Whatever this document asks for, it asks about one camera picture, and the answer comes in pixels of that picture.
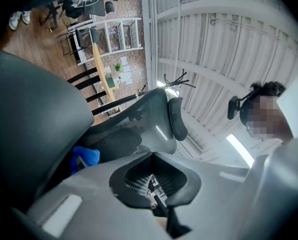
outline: small plant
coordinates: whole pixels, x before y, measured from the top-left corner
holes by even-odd
[[[115,70],[117,72],[119,72],[121,70],[121,64],[120,63],[117,63],[116,65],[114,65],[114,67],[115,67]]]

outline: white sneaker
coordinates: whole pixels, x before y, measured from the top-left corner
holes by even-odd
[[[22,12],[22,20],[24,21],[25,24],[29,24],[30,23],[30,15],[31,15],[31,11],[30,10],[26,10]]]
[[[20,11],[16,11],[14,12],[10,19],[9,19],[9,26],[12,30],[16,30],[19,24],[19,19],[21,17],[21,12]]]

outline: black hair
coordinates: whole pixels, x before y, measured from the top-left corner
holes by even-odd
[[[253,100],[258,96],[276,96],[280,97],[285,91],[285,87],[278,81],[266,82],[261,85],[259,82],[254,82],[250,88],[252,92],[250,96],[245,100],[240,109],[240,120],[246,126],[248,110],[252,108]]]

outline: blue cloth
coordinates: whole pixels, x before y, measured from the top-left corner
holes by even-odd
[[[87,166],[96,166],[100,161],[100,151],[97,149],[91,150],[81,146],[75,146],[73,148],[73,157],[71,159],[71,175],[78,172],[76,159],[81,157]]]

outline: white shelving unit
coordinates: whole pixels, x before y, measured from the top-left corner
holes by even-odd
[[[139,42],[138,21],[141,21],[141,18],[117,18],[117,19],[109,19],[109,20],[104,20],[104,21],[96,21],[95,18],[92,17],[92,19],[90,19],[90,20],[87,20],[85,22],[82,22],[82,23],[79,23],[77,25],[70,27],[69,31],[97,28],[97,26],[100,26],[100,25],[104,26],[105,37],[106,37],[106,41],[108,44],[108,51],[109,51],[108,53],[101,55],[101,57],[104,57],[107,55],[112,55],[112,54],[117,54],[117,53],[125,53],[125,52],[143,49],[142,45]],[[110,36],[109,36],[110,33],[109,33],[108,23],[112,23],[112,22],[117,23],[115,26],[118,27],[119,44],[120,44],[120,48],[121,48],[120,50],[115,50],[115,51],[112,50]],[[132,44],[131,48],[126,47],[125,33],[124,33],[123,26],[129,26],[129,28],[130,28],[131,44]],[[78,45],[76,38],[74,38],[74,41],[75,41],[75,45],[76,45],[77,49],[79,49],[80,47]],[[94,58],[86,59],[84,50],[80,50],[78,52],[78,55],[79,55],[79,58],[81,61],[80,63],[78,63],[78,66],[94,60]]]

